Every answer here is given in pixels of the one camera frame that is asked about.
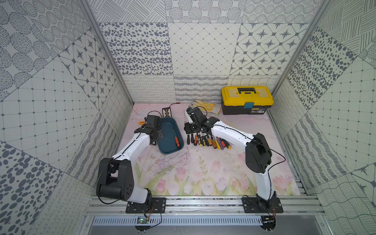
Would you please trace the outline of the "black long screwdriver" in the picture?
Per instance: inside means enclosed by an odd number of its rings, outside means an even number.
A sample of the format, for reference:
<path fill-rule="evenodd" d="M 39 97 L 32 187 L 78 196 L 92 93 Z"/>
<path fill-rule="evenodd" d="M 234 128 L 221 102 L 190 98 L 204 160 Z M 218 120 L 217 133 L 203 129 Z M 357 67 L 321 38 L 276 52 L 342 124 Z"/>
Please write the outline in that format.
<path fill-rule="evenodd" d="M 207 135 L 204 137 L 204 139 L 205 139 L 205 142 L 206 142 L 206 146 L 210 146 Z"/>

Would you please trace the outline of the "large orange black screwdriver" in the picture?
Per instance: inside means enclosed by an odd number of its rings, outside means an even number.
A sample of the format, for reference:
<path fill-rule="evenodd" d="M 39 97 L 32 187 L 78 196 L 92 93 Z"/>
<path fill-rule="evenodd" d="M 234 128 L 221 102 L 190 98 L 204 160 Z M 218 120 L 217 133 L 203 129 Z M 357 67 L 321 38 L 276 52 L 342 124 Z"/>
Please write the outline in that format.
<path fill-rule="evenodd" d="M 198 134 L 195 134 L 194 146 L 198 145 Z"/>

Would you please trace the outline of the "teal plastic storage tray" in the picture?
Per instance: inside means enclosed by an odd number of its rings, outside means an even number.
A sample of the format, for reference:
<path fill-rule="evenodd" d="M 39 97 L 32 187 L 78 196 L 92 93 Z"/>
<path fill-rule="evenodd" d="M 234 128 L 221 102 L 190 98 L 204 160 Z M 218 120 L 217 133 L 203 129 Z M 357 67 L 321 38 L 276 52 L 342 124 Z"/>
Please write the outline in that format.
<path fill-rule="evenodd" d="M 174 118 L 162 118 L 162 134 L 163 138 L 157 140 L 157 146 L 162 154 L 168 155 L 183 149 L 184 140 Z M 176 145 L 175 136 L 178 137 L 180 147 Z"/>

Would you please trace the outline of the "wooden orange handle screwdriver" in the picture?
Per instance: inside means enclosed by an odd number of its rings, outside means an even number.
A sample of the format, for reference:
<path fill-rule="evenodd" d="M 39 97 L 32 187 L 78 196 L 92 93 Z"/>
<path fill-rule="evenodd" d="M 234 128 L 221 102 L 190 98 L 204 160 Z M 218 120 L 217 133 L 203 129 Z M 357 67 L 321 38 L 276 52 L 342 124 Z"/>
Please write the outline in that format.
<path fill-rule="evenodd" d="M 211 139 L 211 143 L 212 143 L 213 148 L 217 149 L 217 144 L 216 144 L 216 142 L 215 142 L 215 140 L 214 140 L 214 138 L 213 138 L 212 135 L 210 135 L 210 139 Z"/>

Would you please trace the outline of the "yellow handle screwdriver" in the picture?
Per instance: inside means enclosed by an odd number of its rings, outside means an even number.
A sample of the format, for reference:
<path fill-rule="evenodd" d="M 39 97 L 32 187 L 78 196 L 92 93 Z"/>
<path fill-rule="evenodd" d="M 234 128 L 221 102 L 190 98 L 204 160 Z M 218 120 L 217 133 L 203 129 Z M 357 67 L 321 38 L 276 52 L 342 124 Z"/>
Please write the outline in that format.
<path fill-rule="evenodd" d="M 220 147 L 219 142 L 218 142 L 217 139 L 215 139 L 215 143 L 216 143 L 217 148 L 218 148 L 219 150 L 221 150 L 221 147 Z"/>

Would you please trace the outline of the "clear blue red screwdriver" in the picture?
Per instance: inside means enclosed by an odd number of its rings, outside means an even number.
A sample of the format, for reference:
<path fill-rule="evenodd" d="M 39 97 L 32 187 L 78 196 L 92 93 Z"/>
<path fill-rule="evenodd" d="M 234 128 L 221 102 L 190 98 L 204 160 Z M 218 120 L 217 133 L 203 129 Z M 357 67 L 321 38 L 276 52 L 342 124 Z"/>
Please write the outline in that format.
<path fill-rule="evenodd" d="M 216 137 L 216 139 L 217 139 L 217 141 L 218 141 L 218 144 L 219 144 L 219 146 L 220 146 L 220 149 L 223 150 L 224 147 L 223 147 L 223 145 L 222 145 L 222 143 L 221 143 L 220 138 Z"/>

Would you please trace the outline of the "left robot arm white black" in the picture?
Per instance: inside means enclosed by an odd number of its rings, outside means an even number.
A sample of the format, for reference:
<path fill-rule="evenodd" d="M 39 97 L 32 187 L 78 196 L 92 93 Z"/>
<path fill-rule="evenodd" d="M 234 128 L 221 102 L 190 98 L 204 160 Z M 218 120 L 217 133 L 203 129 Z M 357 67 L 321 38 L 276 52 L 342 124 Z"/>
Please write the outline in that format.
<path fill-rule="evenodd" d="M 116 201 L 127 201 L 150 206 L 151 192 L 136 186 L 132 165 L 141 152 L 163 137 L 162 118 L 148 115 L 145 124 L 135 130 L 131 141 L 111 158 L 103 158 L 99 164 L 96 195 Z"/>

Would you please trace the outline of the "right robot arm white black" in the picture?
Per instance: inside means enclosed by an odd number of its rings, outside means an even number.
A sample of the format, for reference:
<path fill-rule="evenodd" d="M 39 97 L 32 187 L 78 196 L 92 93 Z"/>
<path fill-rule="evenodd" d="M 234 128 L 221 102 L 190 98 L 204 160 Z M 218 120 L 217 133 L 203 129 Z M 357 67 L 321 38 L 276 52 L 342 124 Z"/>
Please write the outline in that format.
<path fill-rule="evenodd" d="M 273 167 L 272 153 L 274 150 L 269 147 L 263 134 L 252 135 L 237 130 L 216 117 L 207 117 L 198 107 L 188 108 L 185 116 L 188 120 L 184 127 L 187 134 L 207 133 L 230 141 L 237 147 L 244 148 L 245 164 L 256 174 L 258 204 L 269 209 L 277 203 L 276 192 L 269 174 Z"/>

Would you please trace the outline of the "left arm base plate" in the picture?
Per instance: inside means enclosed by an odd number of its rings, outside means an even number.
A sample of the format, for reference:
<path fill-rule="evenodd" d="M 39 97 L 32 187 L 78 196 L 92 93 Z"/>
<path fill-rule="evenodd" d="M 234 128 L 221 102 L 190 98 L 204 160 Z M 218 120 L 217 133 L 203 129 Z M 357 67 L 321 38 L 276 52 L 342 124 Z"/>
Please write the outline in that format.
<path fill-rule="evenodd" d="M 165 213 L 166 200 L 165 197 L 152 197 L 145 203 L 128 202 L 126 213 Z"/>

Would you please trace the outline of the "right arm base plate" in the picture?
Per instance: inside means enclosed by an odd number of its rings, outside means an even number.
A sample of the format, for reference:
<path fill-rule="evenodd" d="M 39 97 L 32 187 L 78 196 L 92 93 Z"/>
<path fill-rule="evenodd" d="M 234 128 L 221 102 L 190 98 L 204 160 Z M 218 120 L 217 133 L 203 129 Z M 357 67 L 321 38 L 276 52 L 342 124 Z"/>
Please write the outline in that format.
<path fill-rule="evenodd" d="M 241 199 L 245 213 L 283 213 L 281 201 L 277 197 L 272 197 L 265 201 L 258 197 L 242 197 Z"/>

